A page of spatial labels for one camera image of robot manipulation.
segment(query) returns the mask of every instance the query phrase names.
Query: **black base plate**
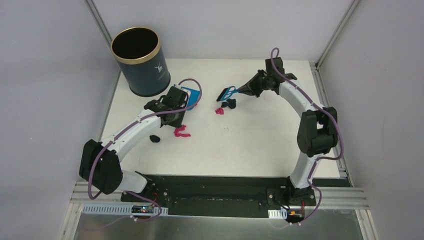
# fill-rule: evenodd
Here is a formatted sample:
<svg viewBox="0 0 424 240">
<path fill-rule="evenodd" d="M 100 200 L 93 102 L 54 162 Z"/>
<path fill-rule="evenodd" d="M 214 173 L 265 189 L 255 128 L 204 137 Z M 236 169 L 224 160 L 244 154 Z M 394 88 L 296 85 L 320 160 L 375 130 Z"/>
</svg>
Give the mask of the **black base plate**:
<svg viewBox="0 0 424 240">
<path fill-rule="evenodd" d="M 302 198 L 291 199 L 290 202 L 284 202 L 282 189 L 280 187 L 269 187 L 266 189 L 266 194 L 268 195 L 268 204 L 270 206 L 301 206 L 302 201 L 304 201 L 305 206 L 316 206 L 315 192 L 313 189 L 309 189 L 308 195 Z"/>
<path fill-rule="evenodd" d="M 169 215 L 234 218 L 268 218 L 268 210 L 280 209 L 276 202 L 269 201 L 269 195 L 275 195 L 287 181 L 286 177 L 146 177 L 151 181 L 140 195 L 153 200 L 153 193 L 156 193 L 159 196 L 156 202 L 168 208 Z M 313 184 L 318 187 L 350 187 L 347 179 L 317 178 Z M 130 194 L 122 194 L 121 201 L 143 202 Z M 313 199 L 305 198 L 306 206 L 315 204 L 315 196 Z"/>
</svg>

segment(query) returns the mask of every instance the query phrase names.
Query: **bin logo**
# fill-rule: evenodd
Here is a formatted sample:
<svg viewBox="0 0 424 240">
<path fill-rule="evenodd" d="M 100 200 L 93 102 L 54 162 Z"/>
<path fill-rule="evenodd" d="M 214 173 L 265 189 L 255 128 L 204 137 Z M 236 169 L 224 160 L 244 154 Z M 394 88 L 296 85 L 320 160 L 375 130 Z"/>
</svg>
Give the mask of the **bin logo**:
<svg viewBox="0 0 424 240">
<path fill-rule="evenodd" d="M 160 73 L 162 71 L 161 63 L 159 62 L 159 65 L 155 66 L 154 68 L 157 69 L 157 71 Z"/>
</svg>

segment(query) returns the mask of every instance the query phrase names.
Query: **cable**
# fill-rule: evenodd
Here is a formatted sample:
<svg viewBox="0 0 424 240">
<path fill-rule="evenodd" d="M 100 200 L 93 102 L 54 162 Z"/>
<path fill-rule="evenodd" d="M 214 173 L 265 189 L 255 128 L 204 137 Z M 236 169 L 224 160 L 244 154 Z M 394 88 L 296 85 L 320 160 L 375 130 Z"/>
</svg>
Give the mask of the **cable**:
<svg viewBox="0 0 424 240">
<path fill-rule="evenodd" d="M 184 80 L 182 80 L 182 81 L 180 81 L 179 83 L 178 83 L 178 85 L 180 85 L 180 84 L 182 84 L 182 83 L 184 83 L 184 82 L 186 82 L 186 81 L 193 81 L 193 82 L 195 82 L 196 84 L 197 84 L 197 86 L 198 86 L 198 88 L 199 88 L 199 96 L 198 96 L 198 98 L 197 98 L 197 100 L 196 100 L 196 102 L 195 103 L 193 103 L 192 105 L 190 105 L 190 106 L 187 106 L 187 107 L 185 107 L 185 108 L 182 108 L 182 109 L 177 109 L 177 110 L 171 110 L 171 111 L 160 111 L 160 112 L 154 112 L 154 113 L 151 113 L 151 114 L 148 114 L 148 115 L 146 115 L 146 116 L 143 116 L 139 121 L 137 120 L 137 121 L 135 121 L 135 122 L 133 122 L 133 123 L 131 123 L 130 125 L 128 125 L 126 128 L 124 128 L 121 132 L 119 132 L 114 138 L 113 138 L 113 140 L 111 140 L 110 142 L 108 142 L 101 150 L 100 150 L 100 152 L 97 154 L 97 156 L 95 157 L 95 159 L 94 159 L 94 162 L 93 162 L 93 165 L 91 166 L 91 170 L 90 170 L 90 175 L 89 175 L 89 177 L 88 177 L 88 197 L 91 199 L 91 200 L 94 200 L 94 199 L 96 199 L 102 192 L 99 190 L 99 192 L 95 195 L 95 196 L 93 196 L 93 193 L 92 193 L 92 186 L 93 186 L 93 175 L 94 175 L 94 170 L 96 169 L 96 165 L 97 165 L 97 163 L 98 163 L 98 161 L 99 161 L 99 159 L 100 159 L 100 157 L 102 156 L 102 154 L 106 151 L 106 149 L 108 149 L 116 140 L 118 140 L 118 138 L 120 137 L 120 136 L 122 136 L 126 131 L 128 131 L 129 129 L 131 129 L 132 127 L 134 127 L 136 124 L 138 124 L 138 123 L 141 123 L 143 120 L 145 120 L 145 119 L 148 119 L 148 118 L 150 118 L 150 117 L 153 117 L 153 116 L 158 116 L 158 115 L 162 115 L 162 114 L 175 114 L 175 113 L 179 113 L 179 112 L 184 112 L 184 111 L 186 111 L 186 110 L 189 110 L 189 109 L 191 109 L 192 107 L 194 107 L 194 106 L 196 106 L 197 104 L 198 104 L 198 102 L 200 101 L 200 99 L 202 98 L 202 87 L 200 86 L 200 83 L 197 81 L 197 80 L 195 80 L 195 79 L 193 79 L 193 78 L 187 78 L 187 79 L 184 79 Z"/>
<path fill-rule="evenodd" d="M 131 194 L 131 195 L 133 195 L 134 197 L 137 197 L 137 198 L 139 198 L 139 199 L 141 199 L 141 200 L 144 200 L 144 201 L 147 201 L 147 202 L 149 202 L 149 203 L 151 203 L 152 205 L 155 205 L 156 207 L 158 207 L 159 208 L 159 213 L 158 214 L 156 214 L 156 215 L 154 215 L 154 216 L 151 216 L 150 218 L 146 218 L 146 219 L 140 219 L 140 218 L 134 218 L 134 221 L 136 221 L 136 222 L 148 222 L 148 221 L 152 221 L 152 220 L 154 220 L 154 219 L 156 219 L 157 217 L 159 217 L 161 214 L 162 214 L 162 207 L 157 203 L 157 202 L 155 202 L 154 200 L 150 200 L 150 199 L 148 199 L 148 198 L 145 198 L 145 197 L 143 197 L 143 196 L 140 196 L 140 195 L 138 195 L 137 193 L 134 193 L 134 192 L 132 192 L 132 191 L 125 191 L 127 194 Z M 103 225 L 103 226 L 101 226 L 101 227 L 98 227 L 98 228 L 94 228 L 94 229 L 87 229 L 87 228 L 83 228 L 85 231 L 88 231 L 88 232 L 95 232 L 95 231 L 99 231 L 99 230 L 102 230 L 102 229 L 104 229 L 104 228 L 107 228 L 107 227 L 109 227 L 110 225 L 112 225 L 112 224 L 114 224 L 114 223 L 116 223 L 116 222 L 118 222 L 118 221 L 120 221 L 120 220 L 122 220 L 122 219 L 125 219 L 125 218 L 132 218 L 132 217 L 134 217 L 133 215 L 130 215 L 130 216 L 128 216 L 128 215 L 125 215 L 125 216 L 121 216 L 121 217 L 119 217 L 119 218 L 117 218 L 117 219 L 115 219 L 115 220 L 113 220 L 113 221 L 111 221 L 111 222 L 109 222 L 109 223 L 107 223 L 107 224 L 105 224 L 105 225 Z"/>
<path fill-rule="evenodd" d="M 300 213 L 305 215 L 305 200 L 302 200 L 302 207 L 300 208 Z"/>
<path fill-rule="evenodd" d="M 282 207 L 283 209 L 285 209 L 285 210 L 287 210 L 287 211 L 290 211 L 290 206 L 289 205 L 287 205 L 287 206 L 284 206 L 283 204 L 281 204 L 278 200 L 277 200 L 277 198 L 276 197 L 274 197 L 273 198 L 273 200 L 280 206 L 280 207 Z"/>
<path fill-rule="evenodd" d="M 324 110 L 324 109 L 322 109 L 320 106 L 318 106 L 316 103 L 314 103 L 314 101 L 312 100 L 312 98 L 311 97 L 309 97 L 309 95 L 305 92 L 305 91 L 303 91 L 303 89 L 302 88 L 300 88 L 296 83 L 294 83 L 293 81 L 291 81 L 290 79 L 288 79 L 286 76 L 284 76 L 284 74 L 282 74 L 278 69 L 277 69 L 277 67 L 276 67 L 276 65 L 275 65 L 275 63 L 274 63 L 274 51 L 277 51 L 277 54 L 276 54 L 276 58 L 278 57 L 278 55 L 280 54 L 280 49 L 278 48 L 278 47 L 274 47 L 273 49 L 272 49 L 272 51 L 271 51 L 271 64 L 272 64 L 272 68 L 274 69 L 274 71 L 278 74 L 278 75 L 280 75 L 280 77 L 282 77 L 286 82 L 288 82 L 290 85 L 292 85 L 295 89 L 297 89 L 307 100 L 308 100 L 308 102 L 312 105 L 312 106 L 314 106 L 316 109 L 318 109 L 319 111 L 321 111 L 323 114 L 325 114 L 330 120 L 331 120 L 331 122 L 333 123 L 333 125 L 334 125 L 334 127 L 335 127 L 335 131 L 337 132 L 337 136 L 338 136 L 338 139 L 339 139 L 339 141 L 340 141 L 340 153 L 339 153 L 339 155 L 337 156 L 337 157 L 329 157 L 329 156 L 320 156 L 320 157 L 317 157 L 316 159 L 315 159 L 315 162 L 313 163 L 313 166 L 312 166 L 312 168 L 311 168 L 311 170 L 310 170 L 310 172 L 309 172 L 309 175 L 308 175 L 308 177 L 307 177 L 307 183 L 309 184 L 309 186 L 311 187 L 311 188 L 313 188 L 313 189 L 315 189 L 315 190 L 317 190 L 318 191 L 318 193 L 319 193 L 319 199 L 318 199 L 318 203 L 316 204 L 316 207 L 313 209 L 313 211 L 308 215 L 308 216 L 306 216 L 301 222 L 299 222 L 299 224 L 300 223 L 303 223 L 306 219 L 308 219 L 309 217 L 311 217 L 316 211 L 317 211 L 317 209 L 318 209 L 318 207 L 320 206 L 320 204 L 321 204 L 321 200 L 322 200 L 322 198 L 323 198 L 323 194 L 322 194 L 322 192 L 321 192 L 321 190 L 318 188 L 318 187 L 316 187 L 316 186 L 314 186 L 313 184 L 312 184 L 312 182 L 310 181 L 310 179 L 311 179 L 311 177 L 312 177 L 312 175 L 313 175 L 313 173 L 314 173 L 314 170 L 315 170 L 315 168 L 317 167 L 317 161 L 319 161 L 319 160 L 321 160 L 321 159 L 328 159 L 328 160 L 339 160 L 339 159 L 341 159 L 342 157 L 343 157 L 343 154 L 344 154 L 344 142 L 343 142 L 343 137 L 342 137 L 342 134 L 341 134 L 341 131 L 340 131 L 340 128 L 339 128 L 339 125 L 337 124 L 337 121 L 336 121 L 336 119 L 329 113 L 329 112 L 327 112 L 326 110 Z"/>
<path fill-rule="evenodd" d="M 156 196 L 156 197 L 154 197 L 154 200 L 153 200 L 153 202 L 156 202 L 156 200 L 158 200 L 158 198 L 159 198 L 159 195 L 156 192 L 152 193 L 152 195 Z"/>
<path fill-rule="evenodd" d="M 283 229 L 285 229 L 285 228 L 287 228 L 287 227 L 289 227 L 289 226 L 291 226 L 290 224 L 287 224 L 287 225 L 285 225 L 285 226 L 283 226 L 283 227 L 275 227 L 275 226 L 273 226 L 271 223 L 270 223 L 270 221 L 268 220 L 267 221 L 268 222 L 268 224 L 273 228 L 273 229 L 275 229 L 275 230 L 283 230 Z"/>
</svg>

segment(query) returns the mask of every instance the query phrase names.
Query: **gray wall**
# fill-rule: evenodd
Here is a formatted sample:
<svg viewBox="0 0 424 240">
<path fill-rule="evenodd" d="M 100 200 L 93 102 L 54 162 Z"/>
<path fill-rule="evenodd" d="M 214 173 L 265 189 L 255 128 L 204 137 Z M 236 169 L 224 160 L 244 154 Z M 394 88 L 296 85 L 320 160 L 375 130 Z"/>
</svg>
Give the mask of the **gray wall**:
<svg viewBox="0 0 424 240">
<path fill-rule="evenodd" d="M 82 0 L 2 0 L 0 33 L 0 239 L 56 239 L 118 67 Z"/>
<path fill-rule="evenodd" d="M 146 26 L 167 58 L 318 61 L 351 0 L 95 0 L 115 36 Z"/>
<path fill-rule="evenodd" d="M 424 236 L 424 1 L 362 1 L 321 77 L 380 239 Z"/>
</svg>

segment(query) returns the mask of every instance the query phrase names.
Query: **gold rim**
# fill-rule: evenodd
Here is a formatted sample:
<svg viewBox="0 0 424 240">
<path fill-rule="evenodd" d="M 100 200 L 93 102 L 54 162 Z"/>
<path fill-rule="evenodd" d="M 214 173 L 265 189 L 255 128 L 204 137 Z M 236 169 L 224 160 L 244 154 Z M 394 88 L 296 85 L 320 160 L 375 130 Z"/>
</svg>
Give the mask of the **gold rim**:
<svg viewBox="0 0 424 240">
<path fill-rule="evenodd" d="M 142 56 L 142 57 L 139 57 L 139 58 L 134 58 L 134 59 L 123 58 L 123 57 L 120 57 L 120 56 L 116 55 L 116 54 L 115 54 L 115 52 L 114 52 L 114 50 L 113 50 L 113 48 L 112 48 L 112 46 L 114 45 L 114 41 L 115 41 L 115 39 L 116 39 L 119 35 L 121 35 L 122 33 L 126 32 L 126 31 L 128 31 L 128 30 L 131 30 L 131 29 L 147 29 L 147 30 L 152 31 L 152 32 L 156 35 L 156 37 L 157 37 L 157 45 L 156 45 L 156 47 L 153 49 L 153 51 L 151 51 L 149 54 L 147 54 L 147 55 L 145 55 L 145 56 Z M 118 33 L 118 34 L 117 34 L 117 35 L 113 38 L 112 43 L 110 44 L 110 51 L 112 52 L 112 54 L 113 54 L 113 56 L 115 57 L 115 59 L 116 59 L 117 61 L 119 61 L 119 62 L 123 63 L 123 64 L 129 64 L 129 65 L 135 65 L 135 64 L 142 64 L 142 63 L 145 63 L 145 62 L 149 61 L 150 59 L 154 58 L 154 57 L 155 57 L 155 56 L 159 53 L 159 50 L 161 50 L 161 40 L 159 39 L 158 34 L 157 34 L 155 31 L 153 31 L 152 29 L 150 29 L 150 28 L 148 28 L 148 27 L 144 27 L 144 26 L 130 27 L 130 28 L 128 28 L 128 29 L 125 29 L 125 30 L 121 31 L 120 33 Z"/>
</svg>

